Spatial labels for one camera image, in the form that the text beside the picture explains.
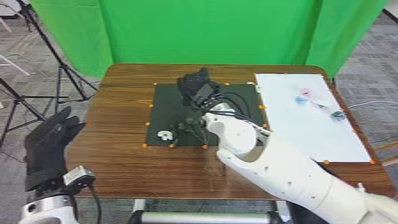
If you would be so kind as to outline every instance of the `black glove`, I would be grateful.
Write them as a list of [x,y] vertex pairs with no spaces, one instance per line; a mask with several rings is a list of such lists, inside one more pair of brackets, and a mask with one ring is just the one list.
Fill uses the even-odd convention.
[[31,191],[67,172],[63,149],[83,129],[77,117],[69,117],[70,107],[46,119],[24,138],[26,180],[24,190]]

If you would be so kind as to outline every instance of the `white paper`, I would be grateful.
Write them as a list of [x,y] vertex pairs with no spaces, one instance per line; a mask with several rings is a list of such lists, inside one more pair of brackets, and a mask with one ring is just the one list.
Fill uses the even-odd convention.
[[317,161],[369,162],[367,151],[348,119],[335,121],[330,111],[307,101],[296,104],[300,89],[340,110],[321,75],[257,74],[257,91],[266,106],[269,129],[291,146]]

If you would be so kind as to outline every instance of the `black mat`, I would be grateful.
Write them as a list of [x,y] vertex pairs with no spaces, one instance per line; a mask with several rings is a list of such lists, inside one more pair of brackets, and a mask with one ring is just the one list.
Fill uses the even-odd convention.
[[[230,86],[221,86],[220,92],[221,93],[232,92],[239,94],[239,96],[245,98],[248,108],[250,108],[250,120],[259,126],[262,126],[264,122],[262,122],[260,110],[257,107],[259,99],[257,99],[257,92],[255,92],[253,86],[248,84],[234,84]],[[227,95],[227,97],[237,103],[245,113],[245,104],[239,98],[234,95]],[[157,137],[157,132],[163,130],[170,131],[175,124],[186,120],[186,117],[198,118],[200,113],[193,112],[189,107],[182,106],[177,85],[157,84],[154,86],[152,110],[150,110],[150,120],[149,120],[150,125],[147,127],[147,133],[145,133],[145,144],[149,146],[168,146],[172,142],[161,140],[161,138]],[[202,131],[205,132],[205,136],[207,136],[207,145],[216,146],[218,145],[216,135],[209,133],[204,129]],[[202,142],[198,141],[197,137],[189,133],[179,135],[177,146],[200,146],[200,145],[202,145]]]

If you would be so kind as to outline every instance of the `tripod stand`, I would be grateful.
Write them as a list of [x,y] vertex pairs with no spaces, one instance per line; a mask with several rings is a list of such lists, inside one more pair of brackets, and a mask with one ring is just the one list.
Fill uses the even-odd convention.
[[[85,95],[81,86],[77,86],[77,83],[76,83],[76,79],[86,84],[86,86],[88,86],[93,90],[97,90],[97,89],[95,89],[93,85],[88,83],[88,81],[83,79],[83,77],[77,75],[76,71],[70,69],[70,67],[67,66],[67,64],[63,63],[63,61],[61,61],[61,59],[60,59],[60,56],[58,56],[58,53],[56,53],[56,51],[54,51],[53,45],[51,45],[51,43],[49,43],[46,34],[44,34],[44,32],[42,32],[42,30],[40,30],[40,27],[38,27],[38,24],[37,24],[37,22],[35,22],[35,20],[33,20],[33,16],[31,16],[30,11],[28,11],[28,8],[26,8],[28,6],[26,6],[26,4],[24,4],[24,2],[22,2],[21,0],[15,0],[15,1],[17,1],[17,3],[19,3],[19,6],[21,6],[21,12],[22,12],[24,19],[26,19],[26,21],[28,21],[28,22],[31,23],[31,25],[33,25],[33,28],[35,28],[35,30],[37,30],[37,32],[38,32],[40,39],[42,39],[42,41],[44,41],[44,44],[46,44],[46,46],[47,46],[47,49],[49,49],[49,51],[51,51],[53,57],[54,57],[56,62],[58,62],[58,73],[56,73],[56,97],[54,97],[54,100],[56,100],[56,102],[54,102],[54,113],[56,113],[56,111],[58,111],[58,104],[61,104],[61,103],[65,103],[65,102],[72,102],[72,101],[81,102],[81,101],[88,100],[90,97],[92,97],[92,96],[86,96],[86,95]],[[67,76],[67,78],[69,78],[70,84],[72,84],[72,86],[74,86],[74,89],[76,89],[77,94],[79,94],[79,97],[81,97],[81,99],[77,99],[77,100],[69,100],[69,101],[60,101],[60,100],[58,100],[58,99],[61,98],[61,97],[60,97],[61,72],[65,73],[65,76]]]
[[[35,110],[33,106],[28,104],[28,102],[26,102],[24,99],[54,99],[54,98],[67,98],[67,97],[61,97],[61,96],[58,96],[58,97],[56,96],[22,96],[22,95],[19,95],[1,78],[0,78],[0,85],[3,86],[3,88],[6,90],[5,94],[14,99],[12,106],[10,106],[10,112],[8,112],[8,118],[6,118],[5,127],[3,127],[1,138],[0,138],[0,149],[1,149],[1,145],[3,145],[3,140],[5,140],[6,133],[10,131],[14,131],[17,128],[21,128],[26,125],[30,125],[33,122],[46,120],[46,117],[44,117],[42,113]],[[26,107],[30,113],[35,116],[35,119],[31,121],[28,121],[26,123],[15,125],[10,128],[10,122],[12,122],[12,118],[14,118],[14,113],[15,113],[15,107],[17,107],[17,105],[22,105]]]

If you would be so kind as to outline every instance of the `green screen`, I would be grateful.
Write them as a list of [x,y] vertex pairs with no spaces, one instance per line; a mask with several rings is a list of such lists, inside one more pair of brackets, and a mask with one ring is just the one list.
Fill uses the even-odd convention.
[[31,0],[77,71],[113,63],[294,64],[332,77],[385,0]]

